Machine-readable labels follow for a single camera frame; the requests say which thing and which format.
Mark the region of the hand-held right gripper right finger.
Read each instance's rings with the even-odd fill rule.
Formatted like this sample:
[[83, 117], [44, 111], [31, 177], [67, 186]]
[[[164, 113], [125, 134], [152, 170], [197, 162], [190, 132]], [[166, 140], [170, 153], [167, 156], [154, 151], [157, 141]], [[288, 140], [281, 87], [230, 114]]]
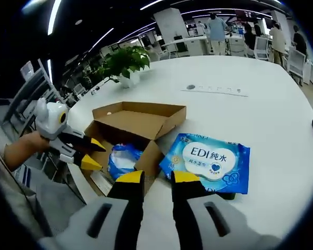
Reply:
[[244, 214], [209, 194], [189, 172], [171, 173], [173, 218], [181, 249], [276, 249], [281, 240], [251, 229]]

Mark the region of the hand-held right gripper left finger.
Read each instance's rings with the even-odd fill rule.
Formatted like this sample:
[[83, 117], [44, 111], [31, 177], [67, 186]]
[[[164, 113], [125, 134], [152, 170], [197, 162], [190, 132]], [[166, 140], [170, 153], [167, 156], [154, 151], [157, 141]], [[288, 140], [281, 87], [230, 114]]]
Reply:
[[107, 196], [87, 204], [70, 217], [62, 233], [39, 244], [43, 249], [136, 249], [144, 188], [144, 171], [120, 176]]

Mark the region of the person's left hand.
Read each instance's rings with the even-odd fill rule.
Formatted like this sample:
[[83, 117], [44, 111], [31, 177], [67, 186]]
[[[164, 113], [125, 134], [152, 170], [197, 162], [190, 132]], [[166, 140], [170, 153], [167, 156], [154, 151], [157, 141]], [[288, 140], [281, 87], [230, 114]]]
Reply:
[[17, 143], [22, 152], [29, 156], [45, 152], [50, 148], [49, 140], [42, 137], [38, 131], [23, 135]]

